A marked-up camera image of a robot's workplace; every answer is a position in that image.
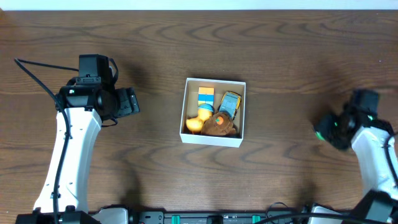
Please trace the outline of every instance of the wooden table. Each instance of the wooden table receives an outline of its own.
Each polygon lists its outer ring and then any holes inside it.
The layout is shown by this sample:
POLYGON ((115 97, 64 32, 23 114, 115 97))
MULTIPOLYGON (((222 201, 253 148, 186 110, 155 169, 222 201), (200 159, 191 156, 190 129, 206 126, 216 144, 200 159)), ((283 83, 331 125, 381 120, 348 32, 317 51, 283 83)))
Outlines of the wooden table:
MULTIPOLYGON (((312 122, 371 88, 380 117, 398 127, 397 23, 394 11, 0 12, 0 223, 31 212, 55 140, 54 103, 14 57, 78 67, 80 54, 107 55, 117 87, 136 88, 142 112, 97 138, 91 210, 355 206, 355 155, 319 141, 312 122), (240 148, 181 143, 187 77, 247 83, 240 148)), ((76 75, 29 69, 53 92, 76 75)))

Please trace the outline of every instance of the green clip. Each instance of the green clip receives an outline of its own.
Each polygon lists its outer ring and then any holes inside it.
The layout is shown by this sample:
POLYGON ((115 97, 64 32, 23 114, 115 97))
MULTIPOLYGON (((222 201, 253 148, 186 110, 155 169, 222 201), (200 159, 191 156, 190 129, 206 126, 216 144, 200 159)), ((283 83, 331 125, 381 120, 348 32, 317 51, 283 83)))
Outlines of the green clip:
POLYGON ((319 133, 318 131, 315 133, 315 135, 317 136, 317 138, 318 138, 319 140, 322 140, 322 141, 325 140, 325 139, 322 137, 321 133, 319 133))
POLYGON ((254 223, 259 222, 259 221, 261 220, 261 217, 260 217, 259 215, 253 215, 253 216, 251 217, 251 220, 252 220, 252 222, 253 222, 253 224, 254 224, 254 223))
POLYGON ((172 224, 180 224, 180 216, 179 215, 172 216, 172 224))

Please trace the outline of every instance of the orange nose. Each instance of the orange nose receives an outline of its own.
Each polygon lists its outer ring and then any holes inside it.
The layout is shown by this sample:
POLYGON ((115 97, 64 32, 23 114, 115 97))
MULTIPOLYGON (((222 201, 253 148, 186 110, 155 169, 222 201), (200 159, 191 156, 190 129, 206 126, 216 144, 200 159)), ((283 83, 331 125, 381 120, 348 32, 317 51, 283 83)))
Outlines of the orange nose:
POLYGON ((224 122, 224 118, 222 116, 217 117, 216 119, 217 124, 221 125, 224 122))

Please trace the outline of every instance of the box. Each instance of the box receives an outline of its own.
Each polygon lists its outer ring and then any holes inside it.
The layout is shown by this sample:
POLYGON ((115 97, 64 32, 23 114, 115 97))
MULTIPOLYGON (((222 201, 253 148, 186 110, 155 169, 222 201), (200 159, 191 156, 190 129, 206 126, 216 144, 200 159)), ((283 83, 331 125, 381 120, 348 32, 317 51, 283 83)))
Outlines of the box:
POLYGON ((185 84, 184 101, 182 104, 182 115, 180 125, 180 136, 184 143, 206 144, 212 146, 239 147, 243 141, 244 132, 244 109, 246 104, 246 83, 223 80, 208 80, 201 78, 187 78, 185 84), (227 91, 233 91, 242 96, 241 104, 233 120, 234 127, 238 133, 236 137, 216 137, 191 134, 185 125, 187 118, 198 116, 198 91, 199 87, 214 88, 214 109, 218 110, 221 99, 227 91))

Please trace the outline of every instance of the white wall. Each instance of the white wall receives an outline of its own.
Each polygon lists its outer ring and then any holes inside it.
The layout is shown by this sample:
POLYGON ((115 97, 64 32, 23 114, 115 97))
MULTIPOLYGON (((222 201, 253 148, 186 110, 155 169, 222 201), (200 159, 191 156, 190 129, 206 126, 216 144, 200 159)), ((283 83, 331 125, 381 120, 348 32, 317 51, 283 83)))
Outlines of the white wall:
POLYGON ((398 9, 398 0, 0 0, 3 10, 398 9))

